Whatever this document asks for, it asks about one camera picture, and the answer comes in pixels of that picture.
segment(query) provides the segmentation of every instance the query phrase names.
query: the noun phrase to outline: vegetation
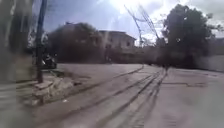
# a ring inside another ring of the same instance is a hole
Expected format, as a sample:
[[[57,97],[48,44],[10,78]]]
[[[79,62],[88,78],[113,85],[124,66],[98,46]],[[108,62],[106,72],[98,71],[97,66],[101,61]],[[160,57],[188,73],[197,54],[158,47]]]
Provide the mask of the vegetation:
[[[59,62],[86,62],[102,59],[103,46],[100,33],[87,23],[59,27],[49,34],[51,54]]]
[[[164,21],[163,35],[167,40],[163,61],[172,66],[194,68],[194,59],[206,55],[211,27],[202,12],[177,5]]]

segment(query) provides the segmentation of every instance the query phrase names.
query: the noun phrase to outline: sky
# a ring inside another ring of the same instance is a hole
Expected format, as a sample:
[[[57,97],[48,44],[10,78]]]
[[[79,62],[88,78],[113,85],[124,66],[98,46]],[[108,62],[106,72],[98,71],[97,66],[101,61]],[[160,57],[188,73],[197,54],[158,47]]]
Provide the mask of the sky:
[[[36,0],[34,11],[38,12],[40,0]],[[48,0],[44,29],[52,31],[66,22],[86,22],[99,30],[124,31],[138,38],[139,32],[132,17],[124,5],[133,14],[142,19],[136,11],[136,5],[141,4],[160,34],[162,20],[176,4],[197,8],[203,13],[213,13],[212,24],[224,24],[223,0]],[[143,36],[153,38],[146,23],[139,23]],[[215,32],[217,37],[224,37],[223,33]]]

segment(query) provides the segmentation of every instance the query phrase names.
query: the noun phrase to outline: asphalt road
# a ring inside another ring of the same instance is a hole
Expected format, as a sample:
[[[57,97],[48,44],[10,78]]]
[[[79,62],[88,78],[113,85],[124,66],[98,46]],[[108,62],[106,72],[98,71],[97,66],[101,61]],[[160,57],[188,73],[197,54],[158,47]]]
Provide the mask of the asphalt road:
[[[38,128],[224,126],[222,73],[115,64],[59,68],[88,77],[87,89],[35,109]]]

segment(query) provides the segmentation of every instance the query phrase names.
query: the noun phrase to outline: window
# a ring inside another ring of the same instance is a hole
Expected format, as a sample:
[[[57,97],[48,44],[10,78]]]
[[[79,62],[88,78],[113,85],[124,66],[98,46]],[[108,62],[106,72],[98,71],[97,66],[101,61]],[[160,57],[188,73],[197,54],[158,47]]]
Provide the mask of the window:
[[[131,43],[130,42],[127,42],[127,46],[129,47],[131,45]]]

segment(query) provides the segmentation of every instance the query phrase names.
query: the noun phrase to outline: building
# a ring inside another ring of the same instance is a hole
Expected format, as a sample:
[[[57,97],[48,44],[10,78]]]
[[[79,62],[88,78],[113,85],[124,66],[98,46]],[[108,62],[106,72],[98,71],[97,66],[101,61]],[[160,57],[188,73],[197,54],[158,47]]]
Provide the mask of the building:
[[[135,38],[120,31],[99,31],[105,47],[105,57],[118,63],[136,62]]]

